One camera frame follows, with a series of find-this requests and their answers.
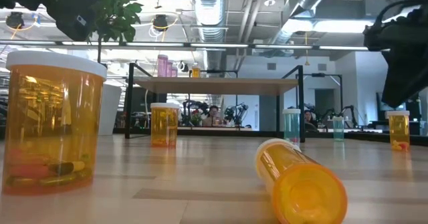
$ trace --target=teal container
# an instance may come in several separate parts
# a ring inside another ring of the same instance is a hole
[[[344,140],[344,121],[343,117],[333,117],[333,138],[336,141]]]
[[[284,140],[300,147],[300,110],[286,109],[284,115]]]

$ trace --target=black metal frame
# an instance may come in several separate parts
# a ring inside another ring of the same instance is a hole
[[[146,74],[148,77],[152,77],[151,74],[146,72],[144,69],[142,69],[140,66],[136,65],[135,63],[129,63],[129,77],[128,77],[128,87],[126,88],[126,97],[125,97],[125,112],[126,112],[126,118],[125,118],[125,138],[129,139],[131,138],[131,134],[150,134],[150,130],[131,130],[130,123],[131,123],[131,110],[132,110],[132,89],[134,85],[134,69],[137,68],[144,74]],[[223,73],[230,73],[233,72],[237,78],[238,78],[238,71],[236,70],[201,70],[201,72],[206,72],[208,74],[223,74]],[[294,72],[297,72],[298,75],[298,86],[297,89],[299,91],[299,109],[301,111],[300,113],[300,142],[305,142],[305,126],[304,126],[304,87],[303,87],[303,66],[296,66],[294,69],[292,69],[290,72],[288,72],[286,75],[282,77],[282,79],[286,79],[287,77],[291,76]],[[241,131],[241,128],[239,127],[238,130],[232,131],[212,131],[212,130],[179,130],[178,135],[189,135],[193,133],[194,135],[203,135],[203,136],[259,136],[259,137],[278,137],[281,138],[283,136],[283,132],[280,131],[280,121],[281,121],[281,115],[282,115],[282,108],[281,108],[281,95],[284,95],[284,93],[280,93],[276,96],[276,131],[257,131],[257,132],[247,132],[247,131]],[[236,105],[238,103],[238,95],[236,95],[235,98]]]
[[[288,76],[291,76],[294,72],[297,71],[296,78],[298,79],[298,85],[296,86],[296,107],[300,109],[300,142],[304,143],[306,141],[305,139],[305,113],[304,113],[304,87],[303,87],[303,66],[298,65],[294,69],[292,69],[290,72],[288,72],[286,75],[282,77],[282,79],[287,78]],[[276,96],[276,132],[278,133],[280,131],[280,120],[281,120],[281,110],[280,110],[280,96]]]
[[[207,73],[207,74],[226,74],[226,73],[234,73],[236,75],[236,78],[239,78],[238,71],[237,70],[200,70],[201,73]],[[189,70],[189,78],[192,76],[192,70]],[[238,95],[235,96],[235,106],[238,105]],[[238,111],[235,111],[235,117],[238,116]]]
[[[135,63],[129,63],[129,71],[128,71],[128,87],[126,88],[126,95],[125,95],[125,138],[129,139],[131,138],[131,111],[132,111],[132,90],[134,88],[134,69],[137,68],[144,74],[146,74],[148,77],[153,77],[151,74],[149,74],[146,70],[144,70],[142,67],[138,66]]]
[[[343,110],[343,81],[342,81],[342,74],[303,74],[304,76],[311,76],[313,78],[325,78],[327,76],[332,77],[339,77],[339,84],[340,84],[340,110]],[[296,91],[296,106],[298,105],[298,93]]]

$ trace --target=wooden surface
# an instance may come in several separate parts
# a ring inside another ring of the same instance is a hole
[[[100,137],[92,187],[0,196],[0,223],[278,223],[253,166],[265,140],[189,136],[179,137],[177,149],[165,149],[151,148],[150,137]],[[349,199],[344,223],[428,222],[428,148],[412,146],[403,154],[386,143],[311,138],[301,148],[342,179]]]
[[[158,94],[255,94],[277,96],[298,85],[297,80],[244,78],[138,77],[134,82]]]
[[[179,130],[224,130],[224,131],[253,131],[252,128],[235,127],[179,127]]]

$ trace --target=person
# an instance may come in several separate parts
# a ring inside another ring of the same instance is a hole
[[[220,123],[220,118],[218,117],[219,107],[211,106],[209,107],[208,117],[202,121],[202,126],[212,127]]]
[[[312,113],[309,110],[305,110],[305,122],[312,124],[316,128],[318,127],[317,121],[314,120],[314,117],[312,116]]]

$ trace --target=green leaves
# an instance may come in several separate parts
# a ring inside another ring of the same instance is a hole
[[[123,36],[125,37],[126,41],[132,41],[134,40],[135,33],[136,33],[135,28],[130,27],[128,31],[123,33]]]
[[[92,31],[96,32],[104,42],[119,40],[133,41],[136,30],[132,24],[141,23],[137,13],[142,11],[140,3],[135,0],[99,0],[92,6],[96,13],[96,21]]]

